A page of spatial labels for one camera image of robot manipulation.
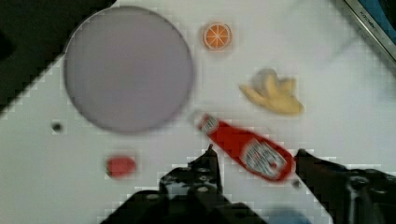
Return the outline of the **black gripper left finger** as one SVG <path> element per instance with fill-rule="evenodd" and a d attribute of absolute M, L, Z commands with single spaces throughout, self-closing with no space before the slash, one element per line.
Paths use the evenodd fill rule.
<path fill-rule="evenodd" d="M 243 203 L 222 193 L 218 155 L 208 148 L 199 158 L 160 179 L 157 190 L 141 190 L 102 224 L 265 224 Z"/>

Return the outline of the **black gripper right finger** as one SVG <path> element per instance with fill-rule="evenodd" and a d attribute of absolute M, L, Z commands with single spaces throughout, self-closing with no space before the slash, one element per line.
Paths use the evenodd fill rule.
<path fill-rule="evenodd" d="M 294 157 L 296 174 L 333 224 L 396 224 L 396 179 L 376 169 L 348 169 L 304 149 Z"/>

